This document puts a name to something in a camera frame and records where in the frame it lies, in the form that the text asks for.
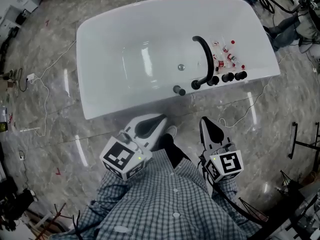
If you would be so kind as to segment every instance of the plaid shirt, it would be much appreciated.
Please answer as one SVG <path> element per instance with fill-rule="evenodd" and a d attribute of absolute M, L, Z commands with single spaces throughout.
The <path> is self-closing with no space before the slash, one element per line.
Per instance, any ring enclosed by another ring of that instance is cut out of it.
<path fill-rule="evenodd" d="M 234 180 L 219 184 L 233 200 Z M 107 172 L 97 198 L 82 214 L 78 230 L 83 240 L 223 239 L 242 240 L 260 226 L 234 210 L 223 197 L 210 197 L 197 167 L 183 158 L 174 169 L 164 149 L 127 182 Z M 78 240 L 75 231 L 55 234 L 51 240 Z"/>

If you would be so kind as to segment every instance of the marble floor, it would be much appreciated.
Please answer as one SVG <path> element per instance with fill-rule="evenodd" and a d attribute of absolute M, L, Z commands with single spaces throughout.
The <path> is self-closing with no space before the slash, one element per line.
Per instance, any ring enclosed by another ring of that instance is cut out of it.
<path fill-rule="evenodd" d="M 76 38 L 77 28 L 85 20 L 105 11 L 131 4 L 137 0 L 44 0 L 27 19 L 12 41 L 6 71 L 23 68 L 28 74 L 40 76 L 65 52 Z M 277 0 L 283 5 L 286 0 Z M 272 15 L 257 3 L 253 9 L 263 25 L 273 25 Z M 278 24 L 287 14 L 276 10 Z M 320 121 L 320 92 L 317 76 L 305 54 L 297 46 L 280 49 L 276 53 L 281 75 L 273 77 L 247 116 L 230 129 L 237 148 L 241 150 L 245 170 L 237 178 L 239 196 L 263 211 L 280 198 L 280 170 L 292 179 L 304 177 L 312 168 L 314 152 L 296 147 L 292 160 L 290 151 L 291 125 L 299 123 L 298 138 L 310 143 L 314 140 L 315 122 Z M 65 89 L 67 74 L 69 91 Z M 43 77 L 49 88 L 47 100 L 46 135 L 24 128 L 45 130 L 44 101 L 47 91 L 40 81 L 29 84 L 26 92 L 18 89 L 1 94 L 1 103 L 13 113 L 14 124 L 0 134 L 5 152 L 5 164 L 20 190 L 26 187 L 24 164 L 19 150 L 27 152 L 28 185 L 39 202 L 31 208 L 46 213 L 66 202 L 64 213 L 72 215 L 83 209 L 95 197 L 95 191 L 105 172 L 99 155 L 111 135 L 116 134 L 133 116 L 164 113 L 178 127 L 176 144 L 193 160 L 203 151 L 200 144 L 199 120 L 208 116 L 223 117 L 233 125 L 262 93 L 268 79 L 250 82 L 233 88 L 207 90 L 174 97 L 121 112 L 85 120 L 81 105 L 76 46 L 74 45 Z M 81 162 L 76 139 L 85 154 L 88 167 Z"/>

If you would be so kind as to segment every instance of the jeans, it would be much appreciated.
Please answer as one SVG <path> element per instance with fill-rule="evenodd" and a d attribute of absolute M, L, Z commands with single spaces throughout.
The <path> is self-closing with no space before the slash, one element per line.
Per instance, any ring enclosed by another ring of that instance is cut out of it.
<path fill-rule="evenodd" d="M 165 150 L 173 168 L 177 167 L 182 158 L 190 160 L 189 157 L 187 157 L 186 154 L 175 145 L 174 139 L 168 133 L 162 135 L 159 139 L 158 150 L 162 149 Z"/>
<path fill-rule="evenodd" d="M 269 28 L 270 34 L 272 36 L 276 36 L 275 38 L 272 38 L 268 35 L 272 48 L 275 52 L 300 38 L 296 31 L 299 24 L 300 21 L 298 19 L 298 15 L 294 15 L 281 21 L 278 26 Z"/>

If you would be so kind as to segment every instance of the white sneaker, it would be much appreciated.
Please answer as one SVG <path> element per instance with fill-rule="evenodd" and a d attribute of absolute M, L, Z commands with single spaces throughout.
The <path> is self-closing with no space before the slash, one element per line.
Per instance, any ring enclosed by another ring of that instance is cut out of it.
<path fill-rule="evenodd" d="M 171 125 L 165 130 L 165 133 L 170 134 L 174 139 L 177 135 L 177 131 L 178 131 L 177 127 L 175 125 Z"/>

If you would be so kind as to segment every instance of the bathtub faucet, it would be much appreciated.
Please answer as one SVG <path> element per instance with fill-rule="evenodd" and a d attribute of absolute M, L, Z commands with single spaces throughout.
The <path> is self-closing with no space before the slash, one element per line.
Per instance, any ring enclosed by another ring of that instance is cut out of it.
<path fill-rule="evenodd" d="M 210 86 L 213 85 L 211 80 L 214 76 L 215 65 L 214 65 L 214 58 L 212 56 L 211 50 L 210 50 L 207 42 L 201 36 L 198 36 L 198 35 L 195 35 L 194 37 L 192 37 L 192 40 L 200 43 L 200 45 L 204 49 L 204 53 L 205 53 L 207 64 L 208 64 L 208 72 L 207 72 L 206 76 L 200 80 L 194 80 L 191 83 L 191 87 L 194 90 L 198 90 L 200 88 L 200 86 L 205 83 L 208 83 L 208 85 L 210 85 Z"/>

